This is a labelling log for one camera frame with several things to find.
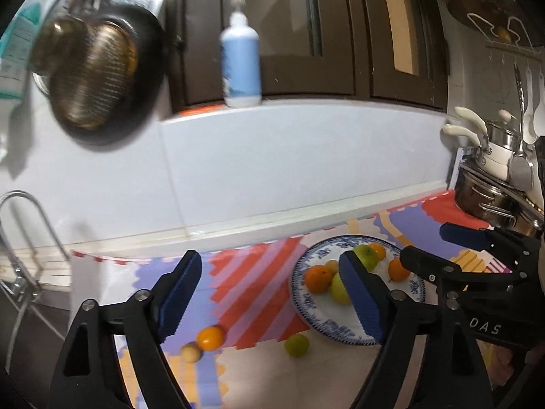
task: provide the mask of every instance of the pump dispenser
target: pump dispenser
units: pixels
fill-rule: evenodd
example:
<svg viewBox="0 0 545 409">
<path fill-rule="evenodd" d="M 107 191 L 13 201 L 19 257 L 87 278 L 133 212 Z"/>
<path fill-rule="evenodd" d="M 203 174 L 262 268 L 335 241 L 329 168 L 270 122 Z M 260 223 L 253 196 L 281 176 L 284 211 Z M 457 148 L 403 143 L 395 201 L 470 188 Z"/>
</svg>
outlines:
<svg viewBox="0 0 545 409">
<path fill-rule="evenodd" d="M 260 36 L 248 26 L 242 12 L 245 4 L 244 0 L 231 0 L 234 11 L 220 36 L 223 97 L 233 108 L 261 102 Z"/>
</svg>

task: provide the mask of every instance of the orange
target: orange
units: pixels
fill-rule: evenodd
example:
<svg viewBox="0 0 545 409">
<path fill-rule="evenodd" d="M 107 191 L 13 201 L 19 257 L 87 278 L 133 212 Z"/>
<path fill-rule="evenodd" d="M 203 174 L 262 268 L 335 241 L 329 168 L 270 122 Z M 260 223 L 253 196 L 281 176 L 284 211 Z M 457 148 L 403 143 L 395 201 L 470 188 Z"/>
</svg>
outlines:
<svg viewBox="0 0 545 409">
<path fill-rule="evenodd" d="M 333 272 L 322 265 L 312 266 L 305 272 L 306 287 L 313 294 L 323 294 L 327 291 L 331 280 L 333 280 Z"/>
<path fill-rule="evenodd" d="M 377 254 L 378 261 L 382 261 L 386 258 L 386 249 L 382 244 L 369 243 L 369 247 Z"/>
<path fill-rule="evenodd" d="M 393 281 L 399 283 L 400 281 L 407 280 L 410 275 L 410 270 L 401 266 L 399 257 L 396 257 L 388 265 L 388 275 Z"/>
<path fill-rule="evenodd" d="M 203 351 L 215 351 L 225 343 L 225 332 L 219 326 L 210 326 L 197 334 L 195 342 Z"/>
</svg>

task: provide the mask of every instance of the green apple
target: green apple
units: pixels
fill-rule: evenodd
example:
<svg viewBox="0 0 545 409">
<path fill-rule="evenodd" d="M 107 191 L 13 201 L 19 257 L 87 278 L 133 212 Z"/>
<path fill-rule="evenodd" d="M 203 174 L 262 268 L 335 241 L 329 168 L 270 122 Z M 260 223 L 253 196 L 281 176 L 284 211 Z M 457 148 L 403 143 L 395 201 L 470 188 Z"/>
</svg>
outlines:
<svg viewBox="0 0 545 409">
<path fill-rule="evenodd" d="M 309 339 L 301 334 L 293 334 L 285 341 L 284 349 L 290 357 L 302 357 L 309 350 Z"/>
<path fill-rule="evenodd" d="M 331 294 L 333 295 L 333 300 L 339 304 L 351 304 L 350 297 L 348 292 L 344 288 L 344 284 L 341 281 L 341 276 L 339 273 L 336 273 L 331 280 Z"/>
<path fill-rule="evenodd" d="M 378 257 L 373 248 L 366 244 L 359 244 L 354 248 L 354 252 L 367 272 L 373 272 L 378 264 Z"/>
</svg>

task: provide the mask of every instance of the wooden cabinet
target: wooden cabinet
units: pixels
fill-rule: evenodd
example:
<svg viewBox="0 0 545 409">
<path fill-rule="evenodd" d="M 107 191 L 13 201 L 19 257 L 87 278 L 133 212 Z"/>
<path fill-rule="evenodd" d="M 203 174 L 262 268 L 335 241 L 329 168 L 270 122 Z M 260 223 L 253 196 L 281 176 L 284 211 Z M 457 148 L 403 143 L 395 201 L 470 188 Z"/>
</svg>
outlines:
<svg viewBox="0 0 545 409">
<path fill-rule="evenodd" d="M 264 97 L 373 97 L 446 109 L 436 0 L 246 0 Z M 230 0 L 167 0 L 174 111 L 222 100 Z"/>
<path fill-rule="evenodd" d="M 364 1 L 372 97 L 446 111 L 446 43 L 437 0 Z"/>
</svg>

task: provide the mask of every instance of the plate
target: plate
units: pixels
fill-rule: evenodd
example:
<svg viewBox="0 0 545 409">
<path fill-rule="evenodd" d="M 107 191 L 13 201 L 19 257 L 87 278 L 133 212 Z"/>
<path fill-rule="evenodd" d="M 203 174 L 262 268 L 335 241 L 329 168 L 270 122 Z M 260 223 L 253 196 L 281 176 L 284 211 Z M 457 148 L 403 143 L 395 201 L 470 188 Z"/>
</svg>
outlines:
<svg viewBox="0 0 545 409">
<path fill-rule="evenodd" d="M 426 287 L 416 274 L 411 272 L 405 281 L 388 283 L 388 264 L 395 257 L 399 257 L 401 251 L 393 244 L 375 237 L 342 235 L 315 244 L 299 258 L 290 281 L 292 301 L 301 318 L 321 334 L 347 345 L 372 346 L 377 342 L 365 333 L 351 305 L 336 303 L 330 292 L 311 294 L 303 283 L 303 276 L 309 267 L 325 264 L 331 259 L 338 261 L 345 251 L 352 250 L 358 244 L 369 243 L 379 243 L 386 248 L 386 258 L 378 263 L 373 273 L 379 275 L 391 290 L 401 289 L 416 302 L 423 303 L 426 299 Z"/>
</svg>

